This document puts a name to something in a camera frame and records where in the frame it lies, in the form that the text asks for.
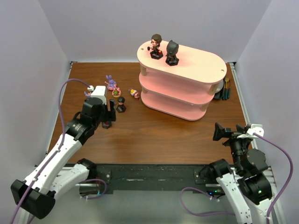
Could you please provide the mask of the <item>red spider hero figurine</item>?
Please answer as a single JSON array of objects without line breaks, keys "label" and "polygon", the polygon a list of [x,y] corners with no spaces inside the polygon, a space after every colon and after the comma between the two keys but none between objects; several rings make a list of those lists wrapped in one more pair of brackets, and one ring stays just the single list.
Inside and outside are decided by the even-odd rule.
[{"label": "red spider hero figurine", "polygon": [[102,122],[101,124],[102,124],[102,127],[105,129],[109,129],[112,126],[111,121]]}]

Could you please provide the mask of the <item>brown-haired hero figurine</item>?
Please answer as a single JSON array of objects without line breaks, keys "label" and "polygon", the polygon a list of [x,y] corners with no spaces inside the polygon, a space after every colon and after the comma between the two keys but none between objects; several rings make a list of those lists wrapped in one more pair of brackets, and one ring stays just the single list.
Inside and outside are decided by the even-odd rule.
[{"label": "brown-haired hero figurine", "polygon": [[149,51],[151,58],[159,60],[163,57],[163,52],[159,49],[161,41],[162,37],[160,34],[154,34],[151,37],[151,47],[147,47],[147,50]]}]

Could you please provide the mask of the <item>black bat-masked figurine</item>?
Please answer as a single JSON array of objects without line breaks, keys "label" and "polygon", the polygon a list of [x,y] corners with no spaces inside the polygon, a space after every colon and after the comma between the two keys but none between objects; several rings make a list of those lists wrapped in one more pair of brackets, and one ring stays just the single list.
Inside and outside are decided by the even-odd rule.
[{"label": "black bat-masked figurine", "polygon": [[177,58],[176,54],[178,53],[179,44],[174,42],[173,40],[170,40],[168,42],[168,45],[166,47],[166,60],[165,62],[169,66],[175,66],[178,65],[179,59]]}]

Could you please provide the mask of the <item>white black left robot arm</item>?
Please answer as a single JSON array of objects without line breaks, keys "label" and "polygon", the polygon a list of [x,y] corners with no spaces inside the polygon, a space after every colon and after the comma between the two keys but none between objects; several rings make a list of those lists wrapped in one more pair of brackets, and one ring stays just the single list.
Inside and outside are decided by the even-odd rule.
[{"label": "white black left robot arm", "polygon": [[94,135],[101,123],[116,120],[115,101],[105,103],[89,97],[82,110],[63,128],[56,145],[24,180],[15,180],[10,189],[17,205],[38,219],[45,218],[56,200],[80,182],[96,181],[96,166],[87,159],[60,175],[67,161]]}]

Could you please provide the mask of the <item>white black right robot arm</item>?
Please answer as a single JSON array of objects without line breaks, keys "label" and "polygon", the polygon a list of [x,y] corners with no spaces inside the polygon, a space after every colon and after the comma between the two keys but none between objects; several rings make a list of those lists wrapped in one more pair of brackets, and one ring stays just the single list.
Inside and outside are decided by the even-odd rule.
[{"label": "white black right robot arm", "polygon": [[234,167],[225,159],[209,164],[211,178],[223,189],[240,224],[270,224],[272,203],[271,184],[264,175],[268,169],[265,154],[249,149],[251,141],[264,135],[263,126],[248,124],[236,125],[236,131],[215,123],[214,141],[225,138],[224,146],[230,147]]}]

